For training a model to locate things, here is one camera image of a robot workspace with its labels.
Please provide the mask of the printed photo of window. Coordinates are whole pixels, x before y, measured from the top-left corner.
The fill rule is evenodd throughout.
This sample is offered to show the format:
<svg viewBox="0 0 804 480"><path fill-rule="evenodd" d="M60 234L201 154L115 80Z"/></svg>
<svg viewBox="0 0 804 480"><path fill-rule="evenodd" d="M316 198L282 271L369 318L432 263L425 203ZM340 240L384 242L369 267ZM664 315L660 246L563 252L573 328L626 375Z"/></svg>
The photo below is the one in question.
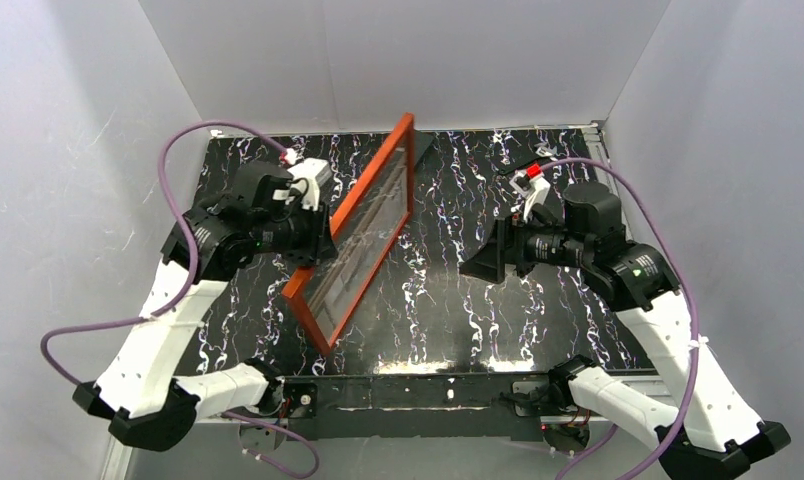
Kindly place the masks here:
<svg viewBox="0 0 804 480"><path fill-rule="evenodd" d="M405 149L400 147L352 210L336 240L337 258L317 267L303 290L303 298L327 341L332 340L360 298L407 213L408 162Z"/></svg>

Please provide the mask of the orange picture frame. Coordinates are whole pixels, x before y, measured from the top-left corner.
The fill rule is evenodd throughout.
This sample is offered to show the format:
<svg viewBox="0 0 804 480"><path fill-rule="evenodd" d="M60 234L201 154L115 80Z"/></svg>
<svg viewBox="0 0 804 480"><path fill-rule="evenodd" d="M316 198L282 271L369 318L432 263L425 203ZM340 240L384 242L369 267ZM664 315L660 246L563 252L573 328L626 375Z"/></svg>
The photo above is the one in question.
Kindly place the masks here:
<svg viewBox="0 0 804 480"><path fill-rule="evenodd" d="M337 257L299 267L282 296L311 346L329 355L413 209L415 116L404 114L331 217Z"/></svg>

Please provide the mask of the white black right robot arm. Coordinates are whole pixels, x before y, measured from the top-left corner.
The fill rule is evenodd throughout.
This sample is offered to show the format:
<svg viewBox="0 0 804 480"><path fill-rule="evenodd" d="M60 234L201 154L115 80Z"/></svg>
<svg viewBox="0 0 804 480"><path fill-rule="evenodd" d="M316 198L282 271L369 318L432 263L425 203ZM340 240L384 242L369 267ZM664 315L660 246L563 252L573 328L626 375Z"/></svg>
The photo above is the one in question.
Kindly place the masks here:
<svg viewBox="0 0 804 480"><path fill-rule="evenodd" d="M500 283L508 267L518 276L539 264L579 270L640 343L672 398L656 401L576 356L549 371L550 403L605 417L646 445L672 479L734 479L790 444L787 429L750 407L706 342L693 338L678 278L658 250L627 237L616 195L597 182L570 185L557 219L543 205L546 182L524 180L518 188L523 212L497 220L460 273Z"/></svg>

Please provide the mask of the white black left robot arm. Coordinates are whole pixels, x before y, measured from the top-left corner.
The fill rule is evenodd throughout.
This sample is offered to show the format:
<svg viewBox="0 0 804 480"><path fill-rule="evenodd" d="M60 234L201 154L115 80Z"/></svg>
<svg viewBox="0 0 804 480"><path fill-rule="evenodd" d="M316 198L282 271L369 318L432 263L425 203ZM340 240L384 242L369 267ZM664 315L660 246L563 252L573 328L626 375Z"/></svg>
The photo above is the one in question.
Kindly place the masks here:
<svg viewBox="0 0 804 480"><path fill-rule="evenodd" d="M331 176L321 159L289 167L252 161L230 189L186 211L163 246L141 322L107 369L75 388L73 401L106 419L122 444L156 452L175 446L201 419L263 404L276 380L259 359L197 376L176 368L212 304L258 255L305 267L336 256L321 198Z"/></svg>

